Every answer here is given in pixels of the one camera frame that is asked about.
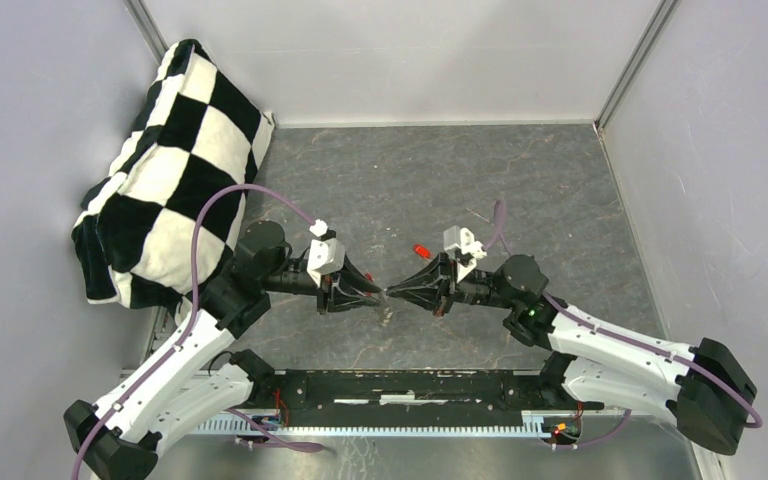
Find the metal frame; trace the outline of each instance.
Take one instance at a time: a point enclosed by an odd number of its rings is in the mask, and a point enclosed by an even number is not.
[[[622,98],[625,96],[625,92],[628,90],[629,85],[634,80],[637,72],[640,70],[640,66],[646,60],[649,55],[649,51],[652,49],[652,45],[658,39],[661,31],[670,19],[676,5],[680,0],[661,0],[658,8],[655,10],[655,14],[652,19],[649,20],[649,25],[646,26],[646,30],[643,31],[643,36],[640,37],[640,41],[637,42],[637,46],[634,48],[634,52],[631,54],[628,63],[620,74],[619,80],[617,80],[614,89],[611,90],[611,94],[608,95],[608,100],[605,102],[605,106],[602,107],[602,111],[599,116],[596,117],[594,125],[596,130],[600,131],[605,128],[608,122],[611,121],[611,117],[617,110]]]
[[[128,8],[128,11],[134,17],[137,28],[142,32],[148,48],[151,49],[152,55],[154,55],[154,58],[159,63],[166,50],[169,50],[169,45],[163,40],[163,35],[160,34],[160,30],[157,28],[157,24],[154,23],[154,19],[151,17],[145,2],[143,0],[125,0],[125,7]]]

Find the marble-patterned floor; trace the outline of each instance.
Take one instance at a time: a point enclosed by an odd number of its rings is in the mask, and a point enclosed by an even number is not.
[[[352,262],[379,285],[423,266],[452,225],[489,237],[493,201],[508,203],[506,236],[534,255],[549,291],[646,334],[659,327],[610,169],[592,127],[518,125],[277,130],[257,183],[292,198],[336,229]],[[244,224],[284,225],[296,252],[306,225],[279,202],[249,197]],[[480,268],[494,270],[500,247]],[[456,305],[442,318],[392,299],[320,316],[312,298],[274,294],[273,308],[232,349],[276,368],[539,369],[547,352],[502,327],[503,310]]]

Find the metal enclosure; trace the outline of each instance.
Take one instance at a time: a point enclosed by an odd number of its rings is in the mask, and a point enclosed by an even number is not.
[[[669,332],[719,338],[758,386],[727,478],[768,478],[768,2],[681,2],[605,139]]]
[[[63,410],[137,360],[148,312],[87,305],[69,231],[155,65],[119,2],[0,1],[0,478],[65,478]]]
[[[284,125],[590,123],[658,0],[146,0]]]

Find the black and white checkered towel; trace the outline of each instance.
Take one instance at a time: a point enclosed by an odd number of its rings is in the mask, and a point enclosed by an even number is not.
[[[90,303],[173,307],[192,290],[195,219],[217,191],[254,180],[274,123],[195,40],[173,45],[109,176],[87,192],[72,229]],[[199,235],[203,286],[233,254],[245,196],[210,210]]]

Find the purple cable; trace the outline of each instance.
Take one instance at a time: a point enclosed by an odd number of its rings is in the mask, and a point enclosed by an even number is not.
[[[181,337],[175,342],[174,346],[179,347],[184,343],[187,337],[190,336],[190,333],[193,331],[193,329],[196,326],[196,322],[198,321],[198,318],[197,318],[198,308],[199,308],[198,234],[201,230],[202,223],[204,223],[204,217],[207,216],[207,212],[210,210],[213,204],[219,201],[220,198],[224,197],[225,195],[228,195],[229,193],[242,192],[244,190],[254,190],[256,192],[261,192],[261,193],[270,195],[275,199],[279,200],[284,205],[290,207],[294,212],[296,212],[300,217],[302,217],[310,225],[314,225],[316,223],[316,220],[314,220],[313,217],[305,213],[301,208],[298,207],[298,205],[293,203],[290,199],[288,199],[287,197],[281,195],[280,193],[274,190],[268,189],[266,187],[262,187],[260,185],[252,185],[248,183],[244,183],[240,185],[231,185],[230,187],[225,187],[222,190],[219,190],[218,192],[214,193],[213,196],[207,200],[204,206],[201,207],[201,211],[199,211],[198,217],[196,218],[195,227],[193,227],[193,239],[192,239],[192,243],[190,244],[190,269],[192,271],[192,282],[193,282],[192,310],[190,311],[190,318],[187,321],[187,326],[184,328],[183,333],[181,333]],[[133,395],[133,393],[137,391],[137,389],[140,388],[140,386],[144,384],[146,380],[148,380],[149,377],[151,377],[154,374],[154,372],[156,372],[161,366],[163,366],[163,364],[166,363],[166,361],[169,360],[169,358],[174,353],[175,353],[174,348],[170,348],[166,353],[164,353],[163,356],[160,357],[157,360],[157,362],[154,363],[154,365],[149,367],[142,375],[140,375],[139,378],[137,378],[134,381],[133,384],[131,384],[130,388],[125,390],[122,396],[120,396],[116,400],[116,403],[118,403],[121,406],[124,406],[125,402],[129,398],[131,398],[131,395]],[[89,450],[90,445],[92,444],[93,440],[95,440],[95,437],[98,435],[98,432],[101,430],[101,427],[104,426],[104,424],[107,423],[108,420],[110,420],[114,412],[115,411],[113,410],[113,408],[109,409],[107,413],[105,413],[104,416],[102,416],[102,418],[95,424],[92,430],[90,430],[89,434],[87,434],[87,437],[84,439],[83,443],[81,443],[81,448],[78,449],[78,455],[77,455],[77,458],[75,458],[75,463],[72,465],[72,480],[78,480],[78,477],[81,471],[81,463],[83,463],[84,461],[84,456],[87,454],[87,450]]]
[[[580,326],[587,328],[589,330],[593,330],[595,325],[593,323],[588,322],[587,320],[579,317],[578,315],[575,315],[574,313],[570,312],[569,310],[562,307],[554,298],[552,298],[551,295],[548,293],[544,293],[543,297],[548,301],[555,309],[570,319],[574,321],[575,323],[579,324]],[[611,330],[605,330],[603,328],[599,328],[596,330],[596,333],[600,333],[602,335],[605,335],[606,337],[613,338],[615,340],[619,340],[623,343],[626,343],[628,345],[631,345],[633,347],[640,348],[642,350],[646,350],[647,352],[654,353],[655,355],[659,355],[661,357],[669,359],[672,355],[672,353],[668,350],[664,350],[663,348],[653,347],[652,345],[643,343],[637,339],[627,337],[621,333],[613,332]],[[700,365],[697,365],[692,360],[688,360],[684,357],[675,356],[672,357],[673,361],[676,361],[685,367],[688,367],[691,370],[696,371],[696,373],[702,375],[703,377],[710,380],[714,385],[722,389],[724,392],[726,392],[732,399],[734,399],[735,402],[740,405],[741,408],[746,410],[746,413],[748,413],[755,421],[753,423],[747,423],[745,426],[746,428],[761,428],[762,425],[764,425],[764,421],[761,419],[761,415],[758,414],[758,411],[755,410],[752,405],[749,404],[749,402],[746,401],[745,398],[743,398],[739,393],[734,391],[733,388],[731,388],[726,382],[720,380],[717,378],[716,375],[708,371],[705,367],[702,367]]]
[[[504,225],[505,225],[505,218],[507,217],[507,203],[505,202],[504,198],[500,198],[496,200],[495,205],[493,206],[493,223],[496,226],[495,231],[493,232],[493,237],[490,239],[489,242],[487,242],[487,245],[484,247],[485,251],[488,250],[493,244],[496,242],[496,240],[501,240],[502,246],[505,248],[505,251],[508,253],[508,255],[512,255],[511,247],[508,245],[507,240],[505,239],[505,233],[504,233]],[[549,302],[549,304],[552,305],[558,312],[563,313],[564,315],[571,318],[574,322],[579,324],[582,327],[585,327],[587,329],[592,330],[595,325],[593,323],[588,322],[587,320],[571,313],[566,308],[562,307],[557,301],[555,301],[554,298],[552,298],[551,295],[544,293],[543,296],[546,298],[546,300]],[[662,348],[653,347],[652,345],[646,344],[644,342],[641,342],[637,339],[628,337],[626,335],[623,335],[621,333],[617,333],[611,330],[605,330],[605,329],[598,329],[596,331],[597,333],[601,333],[602,335],[605,335],[607,337],[613,338],[615,340],[619,340],[623,343],[626,343],[628,345],[646,350],[648,352],[654,353],[656,355],[662,356],[664,358],[670,358],[671,352],[664,350]],[[688,367],[691,370],[696,371],[703,377],[707,378],[711,381],[714,385],[716,385],[718,388],[720,388],[722,391],[727,393],[734,401],[738,403],[738,405],[741,406],[754,420],[753,423],[746,423],[746,428],[761,428],[761,426],[764,425],[764,420],[761,418],[761,415],[758,413],[755,408],[752,407],[752,405],[749,404],[749,402],[746,401],[739,393],[737,393],[733,388],[731,388],[728,384],[726,384],[724,381],[717,378],[716,375],[708,371],[706,368],[697,365],[692,360],[688,360],[684,357],[675,356],[673,357],[673,360],[680,363],[681,365],[684,365]],[[628,421],[629,416],[631,415],[631,410],[626,410],[625,415],[623,416],[623,419],[620,421],[619,424],[617,424],[616,427],[614,427],[613,430],[611,430],[606,435],[590,440],[588,442],[580,443],[578,444],[578,448],[581,448],[583,446],[588,445],[595,445],[598,443],[601,443],[609,438],[612,438],[614,435],[616,435],[622,428],[625,426],[625,424]],[[561,448],[563,450],[572,450],[573,447],[570,446],[558,446],[557,448]]]
[[[625,413],[623,413],[620,423],[618,423],[613,430],[602,435],[601,437],[594,438],[593,440],[588,440],[586,442],[575,443],[573,445],[554,445],[553,448],[555,450],[578,450],[581,447],[592,447],[593,445],[598,445],[604,441],[614,438],[618,433],[620,433],[620,430],[625,428],[626,424],[630,419],[631,419],[631,410],[626,410]]]
[[[279,437],[276,437],[275,435],[272,435],[269,433],[265,428],[258,425],[257,422],[252,420],[248,415],[244,413],[240,413],[233,408],[229,408],[228,410],[225,410],[226,412],[230,413],[231,415],[236,415],[243,420],[246,421],[249,425],[251,425],[252,428],[257,430],[258,432],[262,433],[263,436],[266,438],[272,440],[273,444],[269,443],[253,443],[252,447],[254,448],[289,448],[290,450],[293,450],[295,452],[302,452],[302,453],[316,453],[321,452],[322,450],[325,450],[325,445],[322,445],[321,443],[312,443],[312,442],[286,442]]]
[[[496,225],[496,228],[498,229],[499,225],[505,222],[507,216],[508,204],[505,202],[505,199],[500,198],[496,200],[496,203],[493,205],[493,225]],[[511,246],[508,244],[508,240],[505,238],[505,232],[502,230],[499,230],[499,241],[502,242],[502,247],[505,249],[505,252],[508,253],[508,256],[513,255]]]
[[[496,200],[496,204],[493,206],[493,223],[496,224],[496,228],[493,230],[493,236],[490,237],[490,241],[484,244],[484,251],[490,250],[490,248],[499,241],[505,231],[505,220],[508,216],[508,203],[505,202],[505,198],[502,197]]]

